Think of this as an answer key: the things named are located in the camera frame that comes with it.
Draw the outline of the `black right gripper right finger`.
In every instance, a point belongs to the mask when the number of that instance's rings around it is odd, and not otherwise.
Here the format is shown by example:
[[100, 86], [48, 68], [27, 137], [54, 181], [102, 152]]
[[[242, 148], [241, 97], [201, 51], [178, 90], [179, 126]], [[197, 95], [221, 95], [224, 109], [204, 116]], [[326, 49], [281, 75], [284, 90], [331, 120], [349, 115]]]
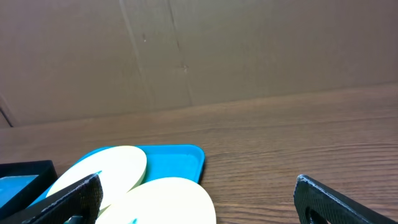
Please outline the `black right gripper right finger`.
[[321, 182], [300, 174], [294, 190], [300, 223], [397, 224]]

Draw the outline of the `yellow plate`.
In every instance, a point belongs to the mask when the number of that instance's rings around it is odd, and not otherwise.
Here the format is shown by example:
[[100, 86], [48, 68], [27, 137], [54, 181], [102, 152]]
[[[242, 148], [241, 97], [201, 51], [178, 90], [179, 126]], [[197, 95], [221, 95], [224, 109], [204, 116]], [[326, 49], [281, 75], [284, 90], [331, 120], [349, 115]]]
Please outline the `yellow plate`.
[[217, 220], [212, 199], [201, 185], [181, 177], [165, 177], [129, 191], [96, 223], [216, 224]]
[[99, 212], [103, 213], [117, 199], [142, 182], [146, 167], [147, 156], [138, 147], [107, 148], [71, 166], [49, 188], [46, 196], [49, 197], [90, 174], [97, 174], [103, 189]]

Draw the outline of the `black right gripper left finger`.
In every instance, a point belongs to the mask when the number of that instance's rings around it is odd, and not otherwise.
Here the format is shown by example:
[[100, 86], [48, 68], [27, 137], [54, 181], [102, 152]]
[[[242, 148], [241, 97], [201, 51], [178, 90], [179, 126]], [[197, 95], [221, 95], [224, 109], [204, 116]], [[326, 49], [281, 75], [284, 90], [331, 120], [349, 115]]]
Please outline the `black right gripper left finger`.
[[98, 174], [90, 174], [44, 200], [3, 220], [1, 224], [94, 224], [103, 199]]

